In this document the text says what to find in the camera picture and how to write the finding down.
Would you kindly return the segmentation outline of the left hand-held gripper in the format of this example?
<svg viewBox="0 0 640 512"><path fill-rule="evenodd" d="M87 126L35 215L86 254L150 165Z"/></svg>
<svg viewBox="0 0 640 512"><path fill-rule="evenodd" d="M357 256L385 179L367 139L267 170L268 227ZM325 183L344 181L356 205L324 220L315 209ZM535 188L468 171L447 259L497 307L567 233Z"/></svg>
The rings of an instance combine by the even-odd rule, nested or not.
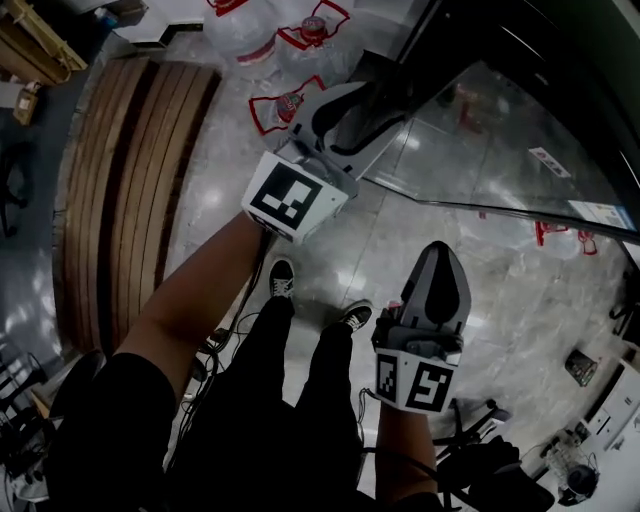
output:
<svg viewBox="0 0 640 512"><path fill-rule="evenodd" d="M357 180L406 124L405 116L397 116L354 147L325 148L326 135L370 93L370 82L348 82L304 100L293 133L276 151L264 152L242 198L242 209L254 222L301 244L357 195Z"/></svg>

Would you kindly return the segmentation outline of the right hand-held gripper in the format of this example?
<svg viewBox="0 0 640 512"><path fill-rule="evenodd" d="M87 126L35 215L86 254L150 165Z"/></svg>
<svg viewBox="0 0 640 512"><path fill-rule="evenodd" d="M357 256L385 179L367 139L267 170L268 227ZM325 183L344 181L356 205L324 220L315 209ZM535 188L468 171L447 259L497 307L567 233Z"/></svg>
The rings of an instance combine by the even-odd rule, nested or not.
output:
<svg viewBox="0 0 640 512"><path fill-rule="evenodd" d="M436 298L440 285L441 322ZM472 300L459 259L433 242L420 254L401 294L403 312L393 307L376 320L375 395L405 412L441 413L451 401L454 372L462 356L462 333ZM452 332L436 331L441 323Z"/></svg>

